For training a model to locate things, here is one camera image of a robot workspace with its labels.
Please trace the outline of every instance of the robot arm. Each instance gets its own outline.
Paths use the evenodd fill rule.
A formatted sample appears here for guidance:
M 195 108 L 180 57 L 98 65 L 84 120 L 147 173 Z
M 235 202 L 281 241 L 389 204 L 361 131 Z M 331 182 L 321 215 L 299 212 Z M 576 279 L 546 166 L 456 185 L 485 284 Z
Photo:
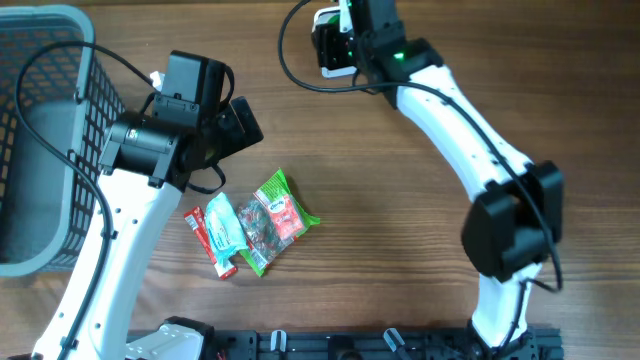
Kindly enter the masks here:
M 429 43 L 406 40 L 395 1 L 340 0 L 339 6 L 316 14 L 312 40 L 327 78 L 351 75 L 357 69 L 370 84 L 412 82 L 444 94 L 439 97 L 406 86 L 384 89 L 390 104 L 433 141 L 473 203 L 462 233 L 465 252 L 480 272 L 473 331 L 488 352 L 508 346 L 508 340 L 516 342 L 527 330 L 531 281 L 550 249 L 542 224 L 536 224 L 513 177 L 534 198 L 555 243 L 561 238 L 564 181 L 560 171 L 552 163 L 534 165 L 489 126 Z M 497 152 L 490 150 L 488 142 Z
M 153 117 L 127 111 L 111 126 L 99 161 L 98 187 L 113 219 L 102 275 L 82 316 L 102 247 L 103 209 L 96 205 L 67 290 L 32 358 L 56 359 L 62 352 L 64 359 L 82 360 L 199 358 L 206 332 L 178 324 L 163 325 L 166 331 L 143 339 L 144 347 L 125 344 L 149 259 L 191 172 L 263 139 L 244 98 L 220 101 L 229 71 L 218 61 L 174 51 L 162 92 L 152 98 Z M 80 327 L 68 342 L 76 318 Z

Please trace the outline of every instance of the screw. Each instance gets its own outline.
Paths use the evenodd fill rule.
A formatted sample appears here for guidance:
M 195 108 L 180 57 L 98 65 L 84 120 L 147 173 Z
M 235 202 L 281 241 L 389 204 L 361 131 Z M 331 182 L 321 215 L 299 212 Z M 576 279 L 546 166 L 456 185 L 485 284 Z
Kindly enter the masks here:
M 471 353 L 477 358 L 482 357 L 482 348 L 478 344 L 471 345 Z
M 82 99 L 80 99 L 80 89 L 76 88 L 76 91 L 73 93 L 73 101 L 76 102 L 76 104 L 80 104 L 82 102 Z

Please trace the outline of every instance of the cable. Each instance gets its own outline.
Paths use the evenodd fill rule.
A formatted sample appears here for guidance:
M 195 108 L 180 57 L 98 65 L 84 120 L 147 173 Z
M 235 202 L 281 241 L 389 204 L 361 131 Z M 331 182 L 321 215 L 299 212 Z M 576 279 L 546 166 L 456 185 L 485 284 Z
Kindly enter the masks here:
M 195 192 L 198 192 L 200 194 L 204 194 L 204 195 L 212 195 L 215 194 L 216 191 L 220 190 L 224 184 L 227 183 L 227 177 L 224 175 L 224 172 L 222 172 L 222 169 L 220 169 L 220 167 L 218 166 L 218 164 L 214 164 L 211 166 L 211 168 L 213 169 L 213 171 L 216 172 L 216 174 L 218 174 L 218 176 L 220 177 L 220 186 L 218 186 L 215 189 L 211 189 L 211 188 L 205 188 L 205 187 L 201 187 L 201 186 L 197 186 L 197 185 L 193 185 L 192 183 L 187 183 L 187 187 Z
M 227 77 L 229 78 L 229 92 L 227 93 L 227 97 L 220 102 L 220 111 L 224 110 L 229 105 L 231 97 L 233 96 L 233 90 L 235 90 L 236 87 L 236 78 L 233 75 L 231 67 L 225 65 L 224 73 L 227 74 Z
M 358 76 L 360 76 L 360 69 L 356 69 L 356 72 L 353 73 L 353 77 L 351 78 L 351 86 L 356 86 L 356 82 L 358 81 Z M 368 89 L 361 90 L 369 95 L 377 95 L 378 93 L 375 91 L 371 91 Z
M 87 309 L 89 308 L 89 303 L 91 302 L 91 299 L 93 298 L 93 295 L 95 293 L 96 287 L 98 286 L 98 281 L 100 280 L 100 276 L 102 275 L 102 271 L 104 269 L 104 264 L 106 262 L 107 259 L 107 255 L 109 253 L 109 243 L 111 240 L 111 234 L 113 231 L 113 219 L 112 219 L 112 215 L 111 215 L 111 209 L 109 208 L 109 203 L 107 202 L 106 197 L 104 196 L 104 193 L 102 193 L 102 191 L 100 190 L 100 188 L 96 185 L 96 183 L 94 183 L 91 178 L 89 177 L 89 175 L 87 175 L 83 170 L 81 170 L 76 164 L 74 164 L 71 160 L 69 160 L 62 152 L 60 152 L 59 150 L 57 150 L 53 145 L 51 145 L 49 142 L 47 142 L 47 140 L 45 140 L 24 118 L 23 114 L 22 114 L 22 106 L 20 105 L 20 94 L 22 91 L 22 80 L 24 79 L 25 74 L 27 73 L 27 70 L 29 69 L 29 67 L 31 67 L 31 65 L 33 65 L 33 63 L 42 55 L 46 54 L 47 52 L 50 52 L 54 49 L 58 49 L 58 48 L 63 48 L 63 47 L 88 47 L 91 48 L 93 50 L 97 50 L 105 55 L 108 55 L 110 57 L 112 57 L 113 59 L 117 60 L 118 62 L 120 62 L 121 64 L 123 64 L 124 66 L 126 66 L 129 70 L 131 70 L 134 74 L 136 74 L 138 77 L 140 77 L 141 79 L 143 79 L 147 84 L 152 85 L 153 81 L 149 78 L 147 78 L 146 76 L 144 76 L 144 74 L 142 74 L 142 72 L 140 72 L 138 69 L 136 69 L 133 65 L 131 65 L 128 61 L 126 61 L 125 59 L 123 59 L 122 57 L 120 57 L 118 54 L 100 46 L 100 45 L 96 45 L 96 44 L 92 44 L 92 43 L 88 43 L 88 42 L 84 42 L 84 41 L 63 41 L 63 42 L 57 42 L 57 43 L 53 43 L 50 45 L 47 45 L 43 48 L 41 48 L 40 50 L 38 50 L 35 54 L 31 55 L 31 57 L 29 57 L 29 59 L 24 63 L 24 65 L 22 65 L 22 68 L 20 69 L 20 72 L 18 73 L 18 77 L 16 79 L 16 86 L 15 86 L 15 91 L 14 91 L 14 102 L 16 105 L 16 115 L 18 117 L 18 120 L 20 121 L 20 123 L 22 124 L 22 126 L 24 126 L 25 130 L 31 135 L 33 136 L 33 138 L 40 144 L 42 145 L 42 147 L 45 148 L 45 150 L 47 150 L 49 153 L 51 153 L 52 155 L 54 155 L 56 158 L 58 158 L 58 160 L 60 160 L 62 163 L 64 163 L 65 165 L 67 165 L 68 167 L 70 167 L 74 173 L 76 173 L 76 175 L 78 175 L 82 181 L 84 181 L 87 186 L 89 187 L 89 189 L 91 190 L 91 192 L 94 194 L 94 196 L 96 197 L 96 199 L 98 200 L 98 203 L 100 204 L 100 208 L 102 210 L 102 216 L 104 218 L 104 229 L 102 231 L 102 247 L 100 248 L 100 254 L 98 255 L 98 262 L 96 264 L 96 269 L 93 272 L 93 275 L 91 277 L 91 281 L 89 282 L 89 287 L 87 288 L 87 292 L 85 293 L 84 299 L 82 299 L 82 303 L 80 304 L 80 308 L 78 309 L 78 314 L 76 316 L 76 318 L 73 321 L 73 324 L 71 325 L 71 328 L 69 329 L 69 334 L 67 335 L 66 340 L 64 341 L 64 343 L 61 345 L 62 346 L 62 350 L 60 351 L 60 354 L 58 356 L 58 360 L 63 360 L 67 357 L 67 354 L 71 348 L 71 345 L 73 344 L 73 341 L 75 340 L 77 334 L 78 334 L 78 330 L 80 329 L 80 325 L 82 324 L 82 321 L 84 319 L 84 316 L 86 315 Z
M 518 191 L 520 192 L 521 196 L 523 197 L 524 202 L 531 209 L 531 211 L 533 213 L 533 216 L 535 217 L 536 221 L 538 222 L 538 225 L 542 229 L 542 232 L 543 232 L 544 237 L 545 237 L 545 241 L 547 243 L 547 248 L 548 248 L 549 253 L 551 255 L 551 262 L 553 263 L 553 268 L 554 268 L 554 271 L 555 271 L 556 287 L 553 288 L 553 287 L 551 287 L 551 286 L 549 286 L 549 285 L 547 285 L 547 284 L 545 284 L 543 282 L 540 282 L 538 280 L 535 280 L 535 279 L 526 279 L 526 280 L 521 282 L 521 286 L 522 286 L 521 294 L 522 294 L 522 296 L 520 296 L 519 305 L 518 305 L 518 308 L 517 308 L 516 314 L 515 314 L 516 315 L 515 316 L 515 320 L 512 323 L 511 328 L 509 329 L 509 332 L 507 333 L 507 336 L 505 337 L 505 340 L 504 340 L 503 344 L 496 351 L 496 353 L 501 353 L 504 350 L 504 348 L 509 344 L 509 342 L 511 342 L 511 338 L 513 337 L 513 334 L 515 333 L 516 328 L 518 326 L 518 321 L 520 319 L 520 315 L 522 314 L 522 310 L 523 310 L 523 307 L 524 307 L 524 294 L 526 292 L 527 283 L 532 283 L 532 284 L 534 284 L 534 285 L 536 285 L 536 286 L 538 286 L 538 287 L 540 287 L 540 288 L 542 288 L 542 289 L 544 289 L 546 291 L 549 291 L 551 293 L 560 292 L 562 290 L 563 286 L 564 286 L 564 280 L 563 280 L 563 276 L 562 276 L 562 267 L 560 265 L 560 257 L 558 255 L 558 251 L 556 249 L 555 243 L 553 242 L 553 234 L 551 233 L 551 229 L 549 229 L 549 226 L 548 226 L 547 222 L 544 220 L 542 214 L 540 213 L 540 210 L 538 209 L 538 207 L 536 206 L 533 198 L 531 197 L 531 194 L 529 194 L 527 189 L 524 187 L 524 185 L 520 181 L 520 178 L 518 177 L 518 175 L 515 173 L 515 171 L 513 171 L 513 169 L 507 163 L 507 161 L 504 158 L 504 156 L 502 156 L 500 151 L 496 148 L 496 146 L 493 144 L 491 139 L 489 139 L 487 134 L 482 130 L 482 128 L 473 120 L 473 118 L 458 103 L 456 103 L 453 99 L 451 99 L 450 97 L 446 96 L 445 94 L 443 94 L 439 90 L 431 88 L 431 87 L 426 86 L 426 85 L 417 84 L 417 83 L 411 83 L 411 82 L 384 82 L 384 83 L 377 83 L 377 84 L 355 85 L 355 80 L 357 78 L 358 73 L 356 73 L 354 75 L 353 79 L 352 79 L 353 86 L 351 86 L 351 87 L 339 87 L 339 88 L 319 87 L 319 86 L 315 86 L 315 85 L 311 85 L 311 84 L 305 83 L 305 82 L 299 80 L 298 78 L 296 78 L 291 73 L 291 71 L 287 67 L 287 64 L 286 64 L 286 62 L 284 60 L 284 55 L 283 55 L 283 51 L 282 51 L 282 43 L 283 43 L 283 40 L 284 40 L 284 34 L 285 34 L 286 29 L 287 29 L 287 25 L 291 21 L 291 18 L 293 18 L 293 16 L 298 12 L 298 10 L 300 10 L 304 5 L 308 4 L 309 2 L 311 2 L 311 0 L 301 0 L 296 6 L 293 7 L 293 9 L 291 9 L 291 11 L 289 12 L 289 14 L 287 14 L 287 17 L 284 19 L 284 21 L 282 23 L 282 27 L 280 28 L 280 34 L 278 36 L 278 58 L 280 60 L 280 65 L 282 66 L 282 70 L 284 71 L 285 75 L 287 75 L 287 77 L 291 81 L 293 81 L 296 85 L 298 85 L 298 86 L 300 86 L 300 87 L 302 87 L 304 89 L 315 91 L 315 92 L 321 92 L 321 93 L 346 93 L 346 92 L 370 90 L 370 89 L 382 89 L 380 91 L 384 91 L 384 89 L 386 89 L 386 88 L 401 87 L 402 86 L 402 87 L 410 87 L 410 88 L 414 88 L 414 89 L 419 89 L 419 90 L 425 91 L 427 93 L 430 93 L 432 95 L 435 95 L 436 97 L 440 98 L 445 105 L 451 106 L 456 112 L 458 112 L 469 123 L 469 125 L 478 134 L 478 136 L 482 139 L 482 141 L 487 145 L 487 147 L 489 148 L 489 151 L 496 157 L 498 163 L 505 169 L 507 174 L 509 174 L 509 176 L 511 177 L 513 183 L 516 185 Z
M 147 109 L 149 108 L 149 105 L 151 105 L 151 103 L 153 102 L 153 99 L 156 98 L 157 93 L 158 92 L 154 91 L 151 94 L 149 94 L 149 96 L 147 96 L 147 99 L 144 101 L 142 108 L 140 108 L 140 114 L 144 114 L 147 111 Z

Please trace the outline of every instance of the green snack package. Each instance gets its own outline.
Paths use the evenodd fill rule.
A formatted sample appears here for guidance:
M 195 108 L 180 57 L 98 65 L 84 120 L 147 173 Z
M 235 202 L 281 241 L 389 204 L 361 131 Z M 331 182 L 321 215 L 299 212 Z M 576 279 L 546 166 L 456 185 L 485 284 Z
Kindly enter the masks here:
M 249 250 L 241 250 L 240 254 L 258 276 L 310 226 L 320 224 L 319 218 L 307 214 L 295 200 L 282 169 L 264 183 L 237 214 L 249 245 Z

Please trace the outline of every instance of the red snack package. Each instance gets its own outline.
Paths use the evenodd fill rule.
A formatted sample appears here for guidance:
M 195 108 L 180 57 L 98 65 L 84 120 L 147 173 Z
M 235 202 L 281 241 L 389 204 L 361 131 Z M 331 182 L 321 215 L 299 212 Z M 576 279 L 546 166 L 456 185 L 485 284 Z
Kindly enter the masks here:
M 207 227 L 204 222 L 204 212 L 200 206 L 196 206 L 193 210 L 184 214 L 184 219 L 187 221 L 189 226 L 191 226 L 191 229 L 198 237 L 198 240 L 200 240 L 200 244 L 202 244 L 204 251 L 209 255 L 209 259 L 211 259 L 220 279 L 225 280 L 229 276 L 238 272 L 238 268 L 235 267 L 231 261 L 227 260 L 223 263 L 218 263 L 215 255 L 213 255 L 211 245 L 209 244 L 209 234 L 207 233 Z
M 269 211 L 269 217 L 281 240 L 293 238 L 301 231 L 306 230 L 307 227 L 302 222 L 296 204 L 291 200 L 290 195 L 284 195 L 269 205 L 262 202 L 262 205 Z

